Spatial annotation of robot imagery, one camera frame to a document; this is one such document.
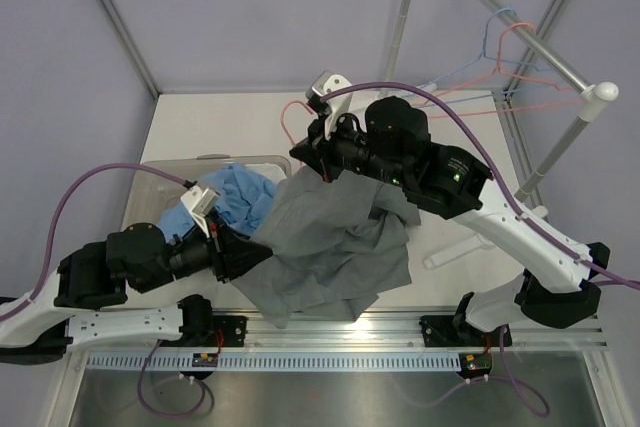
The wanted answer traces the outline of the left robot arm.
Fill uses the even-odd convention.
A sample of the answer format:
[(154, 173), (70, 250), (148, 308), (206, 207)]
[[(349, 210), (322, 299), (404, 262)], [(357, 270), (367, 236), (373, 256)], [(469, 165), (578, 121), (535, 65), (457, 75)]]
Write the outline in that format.
[(89, 345), (151, 340), (191, 347), (220, 340), (221, 323), (203, 295), (127, 309), (130, 292), (148, 294), (202, 271), (228, 283), (272, 254), (218, 217), (172, 240), (153, 224), (136, 223), (64, 258), (39, 294), (2, 298), (1, 361), (40, 365)]

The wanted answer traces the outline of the white shirt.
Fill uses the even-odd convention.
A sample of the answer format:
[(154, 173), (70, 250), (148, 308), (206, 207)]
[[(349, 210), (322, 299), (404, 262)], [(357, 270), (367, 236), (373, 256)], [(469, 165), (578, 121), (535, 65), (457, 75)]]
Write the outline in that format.
[(264, 176), (275, 185), (287, 178), (285, 170), (279, 165), (273, 163), (247, 164), (246, 168), (254, 173)]

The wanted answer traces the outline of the grey shirt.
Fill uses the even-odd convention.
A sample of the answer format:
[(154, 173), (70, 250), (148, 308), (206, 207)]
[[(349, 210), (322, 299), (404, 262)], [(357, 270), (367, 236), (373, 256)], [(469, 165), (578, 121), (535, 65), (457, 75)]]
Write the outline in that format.
[(282, 181), (253, 234), (273, 254), (234, 286), (278, 328), (294, 313), (353, 322), (383, 292), (411, 282), (408, 231), (421, 224), (402, 190), (304, 167)]

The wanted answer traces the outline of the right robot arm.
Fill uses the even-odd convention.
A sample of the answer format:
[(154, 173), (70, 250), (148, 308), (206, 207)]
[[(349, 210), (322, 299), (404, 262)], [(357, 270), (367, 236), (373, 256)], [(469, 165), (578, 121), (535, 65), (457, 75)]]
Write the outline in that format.
[(293, 158), (327, 182), (349, 171), (396, 186), (419, 210), (473, 230), (524, 268), (490, 291), (465, 294), (452, 315), (423, 317), (426, 345), (483, 347), (512, 322), (565, 329), (596, 314), (601, 290), (587, 265), (606, 267), (609, 249), (573, 242), (509, 199), (503, 181), (473, 154), (432, 141), (424, 112), (396, 96), (371, 103), (363, 121), (347, 102), (310, 94), (307, 104), (317, 118)]

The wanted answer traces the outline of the blue shirt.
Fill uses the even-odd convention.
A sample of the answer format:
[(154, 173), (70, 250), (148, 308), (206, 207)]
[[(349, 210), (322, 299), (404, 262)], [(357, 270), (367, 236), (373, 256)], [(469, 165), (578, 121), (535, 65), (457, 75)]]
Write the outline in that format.
[(266, 219), (277, 187), (241, 163), (204, 174), (198, 181), (216, 189), (220, 194), (215, 205), (219, 216), (232, 229), (246, 236), (251, 236)]

